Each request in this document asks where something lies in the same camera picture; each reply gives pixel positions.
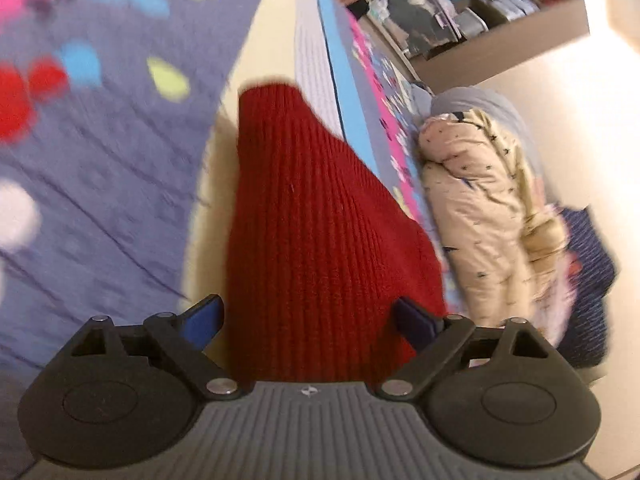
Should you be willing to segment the navy dotted pillow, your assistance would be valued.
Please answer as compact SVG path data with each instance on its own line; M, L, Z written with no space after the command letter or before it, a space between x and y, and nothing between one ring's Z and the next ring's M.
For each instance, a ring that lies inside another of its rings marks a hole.
M577 296L566 332L558 345L574 368L600 365L608 350L605 296L616 279L615 263L592 223L588 208L563 208L570 231L568 249L577 258Z

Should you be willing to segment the red knit sweater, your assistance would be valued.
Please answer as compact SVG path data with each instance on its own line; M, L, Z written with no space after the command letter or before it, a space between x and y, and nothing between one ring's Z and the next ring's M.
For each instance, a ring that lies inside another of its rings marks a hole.
M224 297L231 376L375 384L407 363L393 303L447 312L424 229L289 84L241 93L238 155Z

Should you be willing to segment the colourful floral striped bed blanket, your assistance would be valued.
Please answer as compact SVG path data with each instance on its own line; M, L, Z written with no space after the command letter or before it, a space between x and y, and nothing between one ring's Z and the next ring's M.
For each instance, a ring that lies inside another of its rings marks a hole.
M409 75L335 0L1 0L2 477L34 461L22 394L90 315L224 289L244 84L298 84L431 229Z

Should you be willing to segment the grey pillow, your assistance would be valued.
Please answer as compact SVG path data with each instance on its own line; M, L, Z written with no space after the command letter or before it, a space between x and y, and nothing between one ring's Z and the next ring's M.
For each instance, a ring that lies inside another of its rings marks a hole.
M466 112L471 108L482 110L492 119L500 122L518 138L529 165L538 176L544 176L539 152L524 119L515 106L501 94L478 87L456 87L436 94L432 99L431 115Z

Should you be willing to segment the cream star-print duvet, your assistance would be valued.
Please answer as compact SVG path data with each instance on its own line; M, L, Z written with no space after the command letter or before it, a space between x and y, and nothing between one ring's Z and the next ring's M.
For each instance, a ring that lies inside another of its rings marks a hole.
M442 250L479 326L533 318L560 275L568 233L520 141L472 108L428 118L422 184Z

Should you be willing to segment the clear plastic storage box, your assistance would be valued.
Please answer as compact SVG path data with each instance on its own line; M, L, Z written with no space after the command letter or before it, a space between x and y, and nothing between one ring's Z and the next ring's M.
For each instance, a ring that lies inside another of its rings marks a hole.
M451 0L386 0L390 19L407 34L410 58L454 46L462 33Z

